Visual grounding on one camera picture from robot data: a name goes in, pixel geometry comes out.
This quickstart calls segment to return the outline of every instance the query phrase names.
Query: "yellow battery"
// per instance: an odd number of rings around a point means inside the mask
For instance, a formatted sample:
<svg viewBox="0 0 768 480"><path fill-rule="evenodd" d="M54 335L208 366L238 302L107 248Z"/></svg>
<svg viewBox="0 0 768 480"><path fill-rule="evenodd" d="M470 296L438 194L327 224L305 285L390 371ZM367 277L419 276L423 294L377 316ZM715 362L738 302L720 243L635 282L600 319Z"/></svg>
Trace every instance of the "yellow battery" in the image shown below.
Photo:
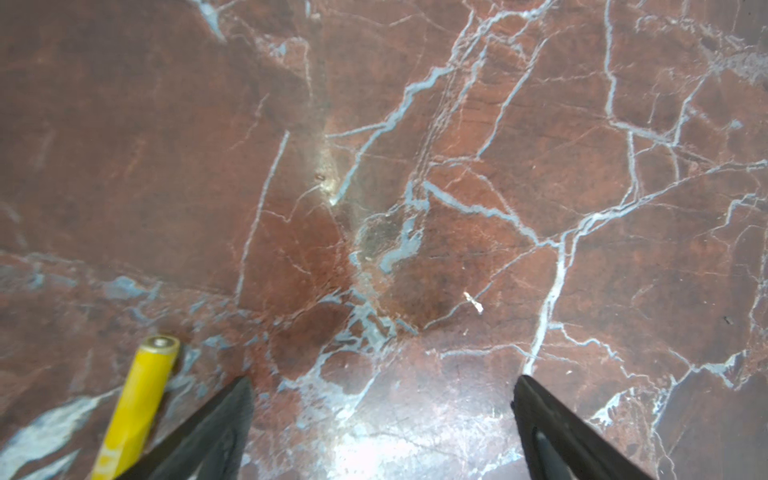
<svg viewBox="0 0 768 480"><path fill-rule="evenodd" d="M172 336L150 336L141 343L96 457L91 480L112 480L139 459L178 353L179 341Z"/></svg>

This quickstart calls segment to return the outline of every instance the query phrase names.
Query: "red marble surface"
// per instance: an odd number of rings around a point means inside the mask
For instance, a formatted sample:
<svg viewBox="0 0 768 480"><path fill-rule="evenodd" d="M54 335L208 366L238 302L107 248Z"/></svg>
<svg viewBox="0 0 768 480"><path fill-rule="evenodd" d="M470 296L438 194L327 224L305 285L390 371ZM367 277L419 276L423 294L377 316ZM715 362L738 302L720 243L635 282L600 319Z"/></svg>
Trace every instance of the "red marble surface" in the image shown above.
<svg viewBox="0 0 768 480"><path fill-rule="evenodd" d="M533 374L649 474L768 469L761 0L0 5L0 480L136 345L241 478L527 478Z"/></svg>

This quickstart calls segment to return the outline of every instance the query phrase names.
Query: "white speck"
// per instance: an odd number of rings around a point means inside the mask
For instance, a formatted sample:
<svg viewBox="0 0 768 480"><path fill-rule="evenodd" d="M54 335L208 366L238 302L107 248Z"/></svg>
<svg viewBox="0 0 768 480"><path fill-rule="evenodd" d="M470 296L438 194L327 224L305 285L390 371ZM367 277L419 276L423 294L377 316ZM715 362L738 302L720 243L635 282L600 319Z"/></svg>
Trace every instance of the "white speck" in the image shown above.
<svg viewBox="0 0 768 480"><path fill-rule="evenodd" d="M477 301L474 298L472 298L472 295L470 295L469 293L466 293L466 292L464 292L464 298L466 298L467 301L470 302L477 309L478 313L482 314L482 304L480 304L479 301Z"/></svg>

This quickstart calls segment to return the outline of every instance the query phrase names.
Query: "white vein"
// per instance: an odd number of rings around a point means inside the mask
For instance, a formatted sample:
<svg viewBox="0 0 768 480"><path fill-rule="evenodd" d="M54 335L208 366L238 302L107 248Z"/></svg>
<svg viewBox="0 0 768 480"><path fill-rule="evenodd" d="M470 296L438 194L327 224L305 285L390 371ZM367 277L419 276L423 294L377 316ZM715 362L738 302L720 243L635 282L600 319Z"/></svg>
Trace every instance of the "white vein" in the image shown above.
<svg viewBox="0 0 768 480"><path fill-rule="evenodd" d="M69 470L70 467L72 467L72 462L74 462L74 459L78 456L78 453L80 453L79 449L64 455L59 460L51 463L50 465L46 465L39 470L35 470L29 475L21 477L19 480L49 480L50 478L54 478L56 475L64 474Z"/></svg>
<svg viewBox="0 0 768 480"><path fill-rule="evenodd" d="M111 393L77 397L48 410L16 432L0 451L0 480L10 480L27 462L47 457L67 445L99 402Z"/></svg>
<svg viewBox="0 0 768 480"><path fill-rule="evenodd" d="M376 142L376 140L379 139L379 137L381 137L383 134L393 131L397 127L399 122L405 117L406 112L408 111L411 104L413 103L413 99L416 94L418 94L421 91L429 90L430 88L433 88L437 80L439 80L442 77L445 77L446 75L452 74L454 71L456 71L459 68L459 66L474 51L475 46L486 36L488 31L491 29L491 27L496 23L498 23L499 21L503 20L504 18L517 16L519 18L523 18L527 20L529 24L533 20L540 18L553 5L553 3L554 3L554 0L547 0L543 4L539 5L537 8L533 8L531 10L526 10L523 12L516 12L516 11L499 12L493 17L487 18L484 21L480 22L477 28L471 34L469 34L469 31L471 27L475 24L475 11L470 10L467 23L465 27L462 29L461 33L459 33L456 40L454 41L453 46L451 48L451 55L447 60L447 62L445 63L445 65L443 65L442 67L433 67L424 80L406 85L405 90L403 92L402 100L400 101L399 105L395 110L389 112L389 114L386 116L386 119L383 122L358 127L346 132L327 135L328 137L342 137L342 136L347 136L351 134L362 133L364 131L373 132L369 137L368 141L366 141L363 144L363 146L357 151L355 155L355 161L352 167L347 172L346 176L344 177L344 180L341 182L338 192L329 199L329 202L331 203L331 205L336 205L337 203L339 203L339 201L342 198L344 198L344 195L346 194L347 190L349 189L349 185L352 182L352 178L354 177L355 173L357 172L360 166L360 163L362 162L363 156L366 154L368 149L370 149L371 146Z"/></svg>
<svg viewBox="0 0 768 480"><path fill-rule="evenodd" d="M496 134L498 133L498 126L502 121L502 118L504 117L504 113L507 111L507 107L512 102L512 99L515 98L515 95L518 94L521 88L523 88L523 84L528 80L528 77L531 76L531 73L533 72L534 67L536 66L536 61L538 60L538 55L541 53L541 49L546 45L548 38L546 38L544 41L536 45L536 49L533 52L533 55L531 55L531 61L528 63L528 67L525 69L525 73L520 77L518 82L515 84L515 87L512 88L512 91L509 92L509 95L507 95L507 98L504 100L504 103L502 103L501 107L498 110L498 115L496 116L496 121L493 124L493 131L488 136L488 138L485 140L485 143L482 147L480 147L480 150L478 150L478 153L475 155L475 157L480 158L485 151L488 149L488 147L491 146L491 142L496 138Z"/></svg>
<svg viewBox="0 0 768 480"><path fill-rule="evenodd" d="M613 424L614 421L613 419L611 419L611 410L619 406L619 403L621 402L621 397L627 392L629 392L629 389L619 392L616 395L612 396L606 402L606 404L602 408L597 410L594 413L594 415L589 419L599 422L603 427L607 427Z"/></svg>
<svg viewBox="0 0 768 480"><path fill-rule="evenodd" d="M250 252L250 244L253 241L253 235L256 233L257 228L259 227L259 220L261 220L261 213L264 208L264 200L266 199L266 192L270 189L270 182L272 181L272 178L275 176L275 172L277 171L277 165L280 163L280 159L283 157L283 152L286 149L286 145L288 144L288 139L290 138L290 132L286 130L285 134L283 134L283 139L280 142L280 146L277 149L277 155L275 155L275 159L272 161L272 166L270 167L270 172L266 176L266 180L264 181L264 185L261 187L261 195L259 196L259 204L256 208L256 214L253 216L253 222L250 225L250 232L248 233L248 238L245 241L245 245L243 245L243 255L240 258L240 275L237 278L237 287L235 288L235 304L240 304L240 294L243 292L243 282L245 280L245 269L246 269L246 263L248 261L248 253Z"/></svg>

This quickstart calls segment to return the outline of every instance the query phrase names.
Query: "debris particle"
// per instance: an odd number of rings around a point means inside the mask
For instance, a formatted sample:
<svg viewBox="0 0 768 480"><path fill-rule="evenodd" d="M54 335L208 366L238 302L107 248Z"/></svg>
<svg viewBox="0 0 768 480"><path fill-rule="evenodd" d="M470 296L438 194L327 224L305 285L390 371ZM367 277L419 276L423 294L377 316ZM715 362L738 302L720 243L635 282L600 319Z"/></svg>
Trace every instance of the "debris particle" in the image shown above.
<svg viewBox="0 0 768 480"><path fill-rule="evenodd" d="M468 302L470 302L478 311L478 313L482 314L482 304L480 304L479 301L472 298L472 295L469 293L464 292L464 298L467 299Z"/></svg>

